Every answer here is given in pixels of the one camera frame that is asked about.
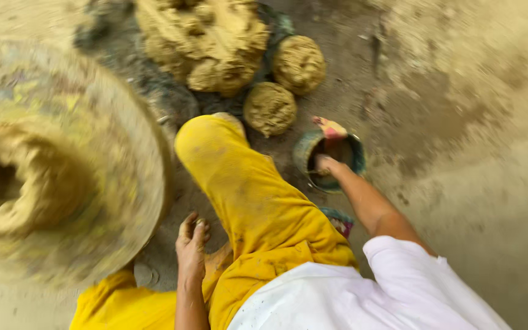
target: person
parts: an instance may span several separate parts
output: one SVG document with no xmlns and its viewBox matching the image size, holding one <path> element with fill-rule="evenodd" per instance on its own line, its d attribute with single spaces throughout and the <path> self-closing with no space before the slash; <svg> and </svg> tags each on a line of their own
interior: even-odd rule
<svg viewBox="0 0 528 330">
<path fill-rule="evenodd" d="M 78 300 L 81 329 L 509 329 L 417 235 L 409 221 L 345 164 L 319 156 L 372 238 L 362 278 L 348 241 L 270 157 L 250 149 L 227 114 L 181 127 L 175 151 L 212 203 L 229 243 L 205 256 L 209 225 L 186 218 L 176 242 L 175 292 L 137 288 L 131 270 Z"/>
</svg>

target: clay-covered hand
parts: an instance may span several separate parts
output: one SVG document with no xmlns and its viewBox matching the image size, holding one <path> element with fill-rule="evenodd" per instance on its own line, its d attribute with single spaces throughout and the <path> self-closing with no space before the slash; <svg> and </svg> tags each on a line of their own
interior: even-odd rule
<svg viewBox="0 0 528 330">
<path fill-rule="evenodd" d="M 197 221 L 198 214 L 191 213 L 181 224 L 176 242 L 178 280 L 201 285 L 205 278 L 205 243 L 211 235 L 205 219 Z"/>
<path fill-rule="evenodd" d="M 332 175 L 340 170 L 349 169 L 345 164 L 336 161 L 326 154 L 318 154 L 315 157 L 315 170 L 319 175 Z"/>
</svg>

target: green bucket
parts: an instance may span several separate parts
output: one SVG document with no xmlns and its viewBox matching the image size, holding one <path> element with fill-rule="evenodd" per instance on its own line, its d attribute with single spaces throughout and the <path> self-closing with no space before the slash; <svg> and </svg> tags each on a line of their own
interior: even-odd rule
<svg viewBox="0 0 528 330">
<path fill-rule="evenodd" d="M 315 169 L 315 156 L 319 153 L 329 154 L 336 160 L 346 163 L 356 174 L 362 175 L 366 168 L 364 148 L 360 139 L 348 134 L 341 140 L 335 150 L 325 150 L 323 131 L 308 131 L 298 140 L 293 149 L 293 162 L 297 169 L 307 177 L 309 185 L 326 193 L 341 193 L 341 187 L 332 176 L 312 174 Z"/>
</svg>

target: muddy ground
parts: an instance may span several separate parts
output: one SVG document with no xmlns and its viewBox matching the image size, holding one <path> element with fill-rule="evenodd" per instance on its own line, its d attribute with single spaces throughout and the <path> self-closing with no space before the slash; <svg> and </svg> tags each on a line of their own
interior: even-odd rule
<svg viewBox="0 0 528 330">
<path fill-rule="evenodd" d="M 272 156 L 283 178 L 318 206 L 352 214 L 344 196 L 312 189 L 290 160 L 296 139 L 314 128 L 310 116 L 343 124 L 364 142 L 368 178 L 509 325 L 528 329 L 528 1 L 266 3 L 318 42 L 327 78 L 297 99 L 297 122 L 283 135 L 265 139 L 248 129 L 252 147 Z M 78 1 L 0 0 L 0 35 L 68 49 L 82 8 Z M 170 139 L 175 126 L 165 126 Z M 138 279 L 160 291 L 175 289 L 174 240 L 191 210 L 213 226 L 209 251 L 227 239 L 180 164 L 176 178 L 175 206 L 137 259 Z M 352 249 L 363 276 L 372 277 L 367 239 L 356 225 Z M 0 329 L 66 329 L 77 294 L 0 284 Z"/>
</svg>

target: yellow clothing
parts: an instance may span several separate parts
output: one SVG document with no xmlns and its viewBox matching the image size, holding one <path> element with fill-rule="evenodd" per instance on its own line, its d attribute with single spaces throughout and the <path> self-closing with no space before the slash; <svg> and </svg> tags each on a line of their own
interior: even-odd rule
<svg viewBox="0 0 528 330">
<path fill-rule="evenodd" d="M 211 329 L 226 329 L 250 295 L 307 261 L 357 267 L 347 240 L 269 157 L 249 148 L 238 127 L 216 116 L 194 118 L 178 133 L 175 150 L 229 236 L 224 250 L 233 250 L 207 261 Z M 71 330 L 173 329 L 174 313 L 175 292 L 136 288 L 133 275 L 121 271 L 79 297 Z"/>
</svg>

